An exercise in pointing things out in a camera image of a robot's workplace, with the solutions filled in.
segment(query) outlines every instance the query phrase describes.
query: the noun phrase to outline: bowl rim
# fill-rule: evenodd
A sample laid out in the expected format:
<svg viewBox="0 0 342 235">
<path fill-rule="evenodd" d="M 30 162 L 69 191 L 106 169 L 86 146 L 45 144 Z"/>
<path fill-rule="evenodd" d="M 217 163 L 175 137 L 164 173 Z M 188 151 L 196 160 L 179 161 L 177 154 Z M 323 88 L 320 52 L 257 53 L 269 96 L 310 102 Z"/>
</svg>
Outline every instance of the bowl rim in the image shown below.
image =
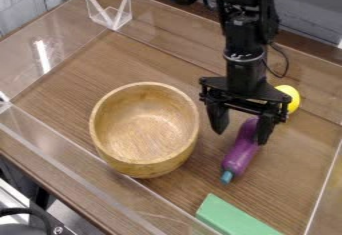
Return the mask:
<svg viewBox="0 0 342 235">
<path fill-rule="evenodd" d="M 116 93 L 119 93 L 120 91 L 132 88 L 132 87 L 137 87 L 137 86 L 156 86 L 156 87 L 163 87 L 167 88 L 168 90 L 173 91 L 177 95 L 180 95 L 183 97 L 183 99 L 185 100 L 187 104 L 189 105 L 192 111 L 193 111 L 193 126 L 192 126 L 192 132 L 191 135 L 184 143 L 184 145 L 181 146 L 181 148 L 169 153 L 168 155 L 165 155 L 164 157 L 157 157 L 153 158 L 152 160 L 136 160 L 136 159 L 129 159 L 121 156 L 117 156 L 116 154 L 109 154 L 108 151 L 105 150 L 105 148 L 102 147 L 102 144 L 98 140 L 97 137 L 97 133 L 94 131 L 94 120 L 96 120 L 96 115 L 97 115 L 97 111 L 98 108 L 101 107 L 102 103 L 106 101 L 106 99 L 109 97 L 112 97 Z M 145 165 L 145 164 L 156 164 L 164 161 L 168 161 L 171 159 L 173 159 L 177 155 L 180 155 L 193 144 L 193 142 L 196 141 L 197 138 L 197 134 L 199 134 L 199 112 L 197 112 L 197 107 L 196 104 L 193 103 L 192 99 L 189 98 L 189 96 L 181 91 L 179 90 L 176 87 L 167 85 L 164 83 L 159 83 L 159 82 L 136 82 L 136 83 L 131 83 L 127 84 L 124 86 L 117 87 L 116 89 L 113 89 L 110 92 L 108 92 L 102 98 L 97 101 L 92 112 L 90 112 L 90 117 L 89 117 L 89 134 L 90 134 L 90 138 L 92 141 L 94 143 L 96 148 L 110 158 L 116 159 L 120 162 L 128 163 L 128 164 L 133 164 L 133 165 Z"/>
</svg>

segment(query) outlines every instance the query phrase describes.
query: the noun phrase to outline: green block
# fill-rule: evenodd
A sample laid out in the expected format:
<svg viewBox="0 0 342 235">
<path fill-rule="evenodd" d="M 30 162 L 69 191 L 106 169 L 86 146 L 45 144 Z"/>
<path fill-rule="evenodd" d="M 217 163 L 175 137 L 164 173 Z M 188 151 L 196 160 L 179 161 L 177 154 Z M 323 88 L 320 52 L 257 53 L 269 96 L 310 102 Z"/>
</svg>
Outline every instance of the green block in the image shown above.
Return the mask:
<svg viewBox="0 0 342 235">
<path fill-rule="evenodd" d="M 213 194 L 203 201 L 196 218 L 224 235 L 281 235 Z"/>
</svg>

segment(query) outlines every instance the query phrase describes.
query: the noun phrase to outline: purple object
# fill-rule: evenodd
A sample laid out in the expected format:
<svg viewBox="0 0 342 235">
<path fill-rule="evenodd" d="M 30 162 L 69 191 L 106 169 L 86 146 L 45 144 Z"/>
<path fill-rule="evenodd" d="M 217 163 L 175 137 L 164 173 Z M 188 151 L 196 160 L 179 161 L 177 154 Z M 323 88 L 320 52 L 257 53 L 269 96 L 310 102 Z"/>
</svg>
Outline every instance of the purple object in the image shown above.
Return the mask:
<svg viewBox="0 0 342 235">
<path fill-rule="evenodd" d="M 255 140 L 257 118 L 249 118 L 243 123 L 233 146 L 221 161 L 223 175 L 221 182 L 229 183 L 235 176 L 240 176 L 259 150 Z"/>
</svg>

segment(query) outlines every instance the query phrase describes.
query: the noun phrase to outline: wooden table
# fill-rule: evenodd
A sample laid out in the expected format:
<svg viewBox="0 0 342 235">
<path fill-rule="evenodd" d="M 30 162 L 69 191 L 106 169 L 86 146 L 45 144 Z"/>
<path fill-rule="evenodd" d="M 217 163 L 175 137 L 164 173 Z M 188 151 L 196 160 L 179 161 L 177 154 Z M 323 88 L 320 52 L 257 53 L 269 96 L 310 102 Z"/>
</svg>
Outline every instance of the wooden table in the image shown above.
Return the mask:
<svg viewBox="0 0 342 235">
<path fill-rule="evenodd" d="M 114 1 L 100 0 L 100 3 L 108 5 Z M 76 10 L 77 1 L 68 5 Z M 165 18 L 169 28 L 177 23 L 168 18 L 167 10 L 156 13 Z M 207 193 L 213 193 L 284 234 L 302 234 L 342 134 L 340 51 L 335 50 L 334 56 L 328 58 L 318 58 L 291 46 L 283 46 L 292 65 L 288 77 L 283 80 L 271 78 L 271 82 L 290 84 L 299 89 L 303 94 L 302 109 L 287 124 L 277 126 L 245 175 L 225 187 L 217 179 L 219 163 L 247 115 L 232 112 L 229 128 L 217 136 L 211 131 L 204 106 L 197 101 L 197 78 L 216 76 L 224 71 L 224 65 L 219 66 L 223 61 L 216 47 L 223 43 L 221 38 L 215 31 L 188 29 L 183 31 L 183 38 L 179 40 L 179 35 L 171 37 L 171 29 L 159 31 L 156 28 L 155 41 L 157 44 L 175 41 L 176 49 L 181 51 L 188 44 L 188 35 L 193 33 L 199 42 L 205 40 L 215 46 L 209 48 L 205 44 L 200 45 L 200 49 L 205 51 L 199 51 L 196 56 L 197 59 L 211 60 L 209 64 L 184 60 L 114 32 L 105 31 L 53 73 L 16 97 L 13 103 L 96 155 L 88 133 L 88 117 L 101 96 L 113 88 L 137 81 L 156 81 L 177 87 L 193 99 L 200 111 L 197 146 L 189 160 L 176 171 L 139 182 L 191 215 Z M 269 52 L 269 64 L 275 68 L 281 64 L 281 59 L 273 52 Z M 26 151 L 2 132 L 0 136 L 1 154 L 5 158 L 106 233 L 136 234 L 136 229 L 140 229 L 140 234 L 149 234 L 139 225 L 128 225 L 127 217 L 117 215 L 101 195 L 90 191 L 84 183 L 74 181 L 74 177 Z M 85 183 L 112 195 L 120 193 L 124 181 L 105 165 L 77 152 L 68 152 L 68 147 L 57 145 L 54 141 L 44 143 L 54 147 L 53 157 L 81 175 Z M 143 206 L 145 202 L 135 202 L 135 192 L 131 193 L 132 202 L 127 197 L 125 203 L 139 209 L 139 204 Z"/>
</svg>

